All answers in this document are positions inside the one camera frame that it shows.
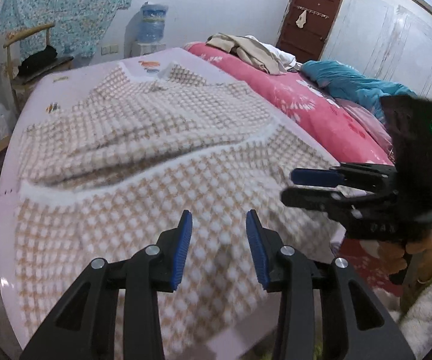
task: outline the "silver bolt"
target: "silver bolt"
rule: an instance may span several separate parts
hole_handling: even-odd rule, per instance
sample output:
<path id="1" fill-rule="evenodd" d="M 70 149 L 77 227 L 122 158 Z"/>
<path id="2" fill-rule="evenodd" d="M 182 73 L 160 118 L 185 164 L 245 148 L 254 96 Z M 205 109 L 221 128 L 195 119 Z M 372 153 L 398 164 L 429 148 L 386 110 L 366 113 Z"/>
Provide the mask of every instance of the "silver bolt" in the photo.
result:
<path id="1" fill-rule="evenodd" d="M 100 269 L 104 267 L 104 264 L 105 262 L 103 259 L 93 259 L 93 261 L 91 262 L 91 268 Z"/>
<path id="2" fill-rule="evenodd" d="M 351 214 L 356 218 L 356 219 L 361 219 L 363 218 L 363 214 L 361 214 L 360 210 L 351 210 Z"/>
<path id="3" fill-rule="evenodd" d="M 346 268 L 347 267 L 347 261 L 345 260 L 345 259 L 343 259 L 343 258 L 341 258 L 341 257 L 338 257 L 335 261 L 334 261 L 334 263 L 336 264 L 336 266 L 338 267 L 338 268 Z"/>
<path id="4" fill-rule="evenodd" d="M 159 249 L 159 246 L 157 245 L 149 245 L 145 249 L 145 252 L 148 256 L 156 256 L 157 254 L 159 254 L 160 251 L 161 249 Z"/>
<path id="5" fill-rule="evenodd" d="M 292 256 L 294 254 L 294 248 L 288 245 L 283 246 L 279 251 L 285 256 Z"/>

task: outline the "human hand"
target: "human hand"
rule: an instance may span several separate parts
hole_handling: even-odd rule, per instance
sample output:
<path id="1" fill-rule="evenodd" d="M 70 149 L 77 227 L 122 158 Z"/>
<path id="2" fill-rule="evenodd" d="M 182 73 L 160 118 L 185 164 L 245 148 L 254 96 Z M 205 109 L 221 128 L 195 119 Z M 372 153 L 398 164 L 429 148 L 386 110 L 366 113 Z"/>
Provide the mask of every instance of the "human hand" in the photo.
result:
<path id="1" fill-rule="evenodd" d="M 406 245 L 408 254 L 424 252 L 418 267 L 418 280 L 425 282 L 432 278 L 432 232 L 421 242 L 408 243 Z M 390 242 L 379 242 L 378 254 L 382 269 L 388 275 L 398 273 L 407 268 L 406 260 L 403 258 L 405 249 Z"/>

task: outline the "hook rack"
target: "hook rack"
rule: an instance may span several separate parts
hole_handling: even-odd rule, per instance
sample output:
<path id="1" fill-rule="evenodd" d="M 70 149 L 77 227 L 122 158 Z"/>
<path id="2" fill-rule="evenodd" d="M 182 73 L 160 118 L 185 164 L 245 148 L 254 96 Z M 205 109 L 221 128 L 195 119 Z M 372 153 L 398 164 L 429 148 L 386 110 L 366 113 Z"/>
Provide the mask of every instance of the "hook rack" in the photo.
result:
<path id="1" fill-rule="evenodd" d="M 315 14 L 315 15 L 317 15 L 317 16 L 324 17 L 325 19 L 329 19 L 329 16 L 328 16 L 328 15 L 325 15 L 325 14 L 323 14 L 323 13 L 320 13 L 320 12 L 314 11 L 314 10 L 312 10 L 312 9 L 308 9 L 308 8 L 305 8 L 305 7 L 301 7 L 301 6 L 299 6 L 299 5 L 298 5 L 296 8 L 297 8 L 297 9 L 305 10 L 305 11 L 307 11 L 307 12 L 309 12 L 309 13 L 313 13 L 313 14 Z"/>

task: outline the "person's finger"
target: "person's finger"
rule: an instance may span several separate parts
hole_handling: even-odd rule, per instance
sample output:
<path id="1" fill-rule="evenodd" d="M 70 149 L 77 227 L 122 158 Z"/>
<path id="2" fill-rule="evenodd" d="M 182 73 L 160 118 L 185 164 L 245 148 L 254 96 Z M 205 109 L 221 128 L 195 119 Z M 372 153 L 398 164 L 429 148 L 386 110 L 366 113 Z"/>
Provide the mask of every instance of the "person's finger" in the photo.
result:
<path id="1" fill-rule="evenodd" d="M 421 242 L 412 242 L 406 245 L 406 251 L 409 254 L 417 254 L 422 251 L 426 251 L 428 249 L 432 249 L 432 232 L 429 237 L 426 237 Z"/>
<path id="2" fill-rule="evenodd" d="M 394 260 L 404 256 L 404 248 L 392 242 L 379 242 L 378 255 L 382 260 Z"/>
<path id="3" fill-rule="evenodd" d="M 382 261 L 381 268 L 388 275 L 397 274 L 407 267 L 405 259 L 393 259 L 392 261 Z"/>

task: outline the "blue curtain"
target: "blue curtain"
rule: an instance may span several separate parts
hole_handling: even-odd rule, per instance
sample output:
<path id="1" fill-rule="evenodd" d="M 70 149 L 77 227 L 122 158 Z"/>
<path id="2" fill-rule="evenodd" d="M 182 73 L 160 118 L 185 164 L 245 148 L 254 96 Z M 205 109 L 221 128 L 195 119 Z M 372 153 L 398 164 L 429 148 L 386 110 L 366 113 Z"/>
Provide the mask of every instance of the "blue curtain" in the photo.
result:
<path id="1" fill-rule="evenodd" d="M 4 0 L 0 35 L 55 21 L 51 44 L 59 55 L 66 50 L 92 57 L 116 10 L 130 5 L 131 0 Z M 22 59 L 44 49 L 45 34 L 43 31 L 20 42 Z"/>

